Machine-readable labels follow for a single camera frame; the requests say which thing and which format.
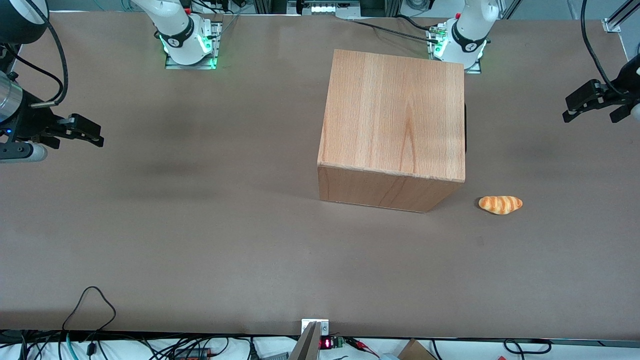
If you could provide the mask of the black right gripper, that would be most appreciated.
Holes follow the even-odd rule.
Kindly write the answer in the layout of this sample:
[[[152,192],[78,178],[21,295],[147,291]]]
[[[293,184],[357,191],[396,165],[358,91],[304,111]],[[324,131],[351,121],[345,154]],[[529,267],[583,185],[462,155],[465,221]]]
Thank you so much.
[[[33,109],[29,105],[1,105],[1,134],[7,136],[2,142],[2,151],[16,151],[25,148],[26,142],[34,142],[53,150],[59,150],[64,137],[71,140],[86,141],[103,148],[105,139],[101,136],[102,127],[80,114],[62,117],[49,108]]]

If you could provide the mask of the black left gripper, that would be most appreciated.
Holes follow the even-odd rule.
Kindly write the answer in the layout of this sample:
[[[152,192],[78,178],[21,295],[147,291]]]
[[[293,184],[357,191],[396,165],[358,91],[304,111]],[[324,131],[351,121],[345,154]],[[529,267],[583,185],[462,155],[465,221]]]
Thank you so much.
[[[614,80],[610,80],[606,75],[602,76],[606,85],[601,84],[599,80],[591,79],[570,93],[565,98],[566,111],[562,114],[564,123],[570,123],[585,112],[613,105],[620,107],[610,112],[611,123],[617,124],[631,116],[633,109],[639,105],[639,68],[640,55],[636,54],[622,66]]]

